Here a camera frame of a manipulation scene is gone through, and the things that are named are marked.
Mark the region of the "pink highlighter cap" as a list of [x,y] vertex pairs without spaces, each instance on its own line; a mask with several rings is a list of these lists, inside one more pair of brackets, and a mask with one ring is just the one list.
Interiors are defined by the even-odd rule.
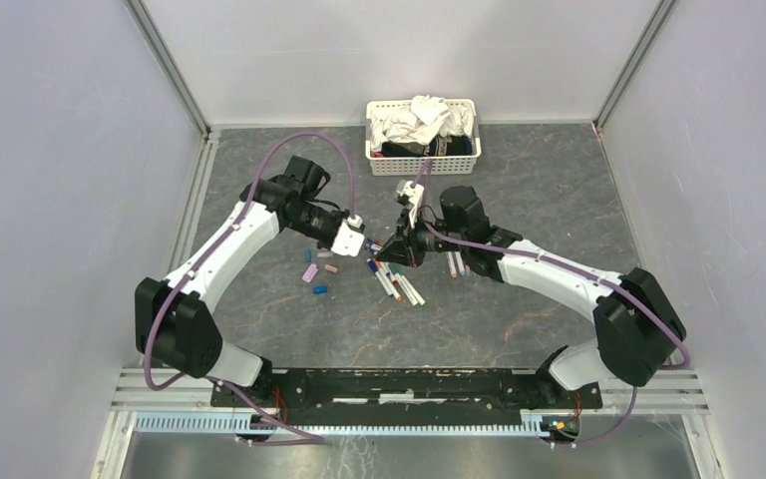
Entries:
[[319,272],[319,267],[315,263],[311,263],[305,272],[303,273],[301,279],[306,283],[312,283],[313,280],[316,278]]

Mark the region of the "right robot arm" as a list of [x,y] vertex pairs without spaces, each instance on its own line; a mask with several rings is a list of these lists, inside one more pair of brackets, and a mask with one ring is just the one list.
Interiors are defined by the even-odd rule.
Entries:
[[428,221],[424,188],[398,185],[403,210],[395,232],[377,256],[382,262],[420,266],[427,253],[444,252],[455,266],[478,276],[534,291],[576,312],[594,327],[593,339],[564,346],[542,365],[539,400],[561,407],[578,389],[616,378],[642,387],[673,354],[690,363],[686,329],[656,278],[636,267],[618,273],[551,253],[521,235],[493,225],[476,191],[454,186],[440,197],[441,215]]

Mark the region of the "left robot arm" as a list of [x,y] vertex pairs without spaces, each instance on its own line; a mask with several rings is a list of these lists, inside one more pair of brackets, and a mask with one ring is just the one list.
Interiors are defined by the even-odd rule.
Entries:
[[143,279],[135,291],[135,330],[145,363],[233,383],[247,405],[265,404],[273,393],[269,361],[223,339],[212,314],[252,257],[284,230],[338,255],[359,254],[362,219],[348,210],[327,210],[318,199],[329,181],[316,163],[291,157],[282,174],[244,189],[225,222],[190,259],[162,279]]

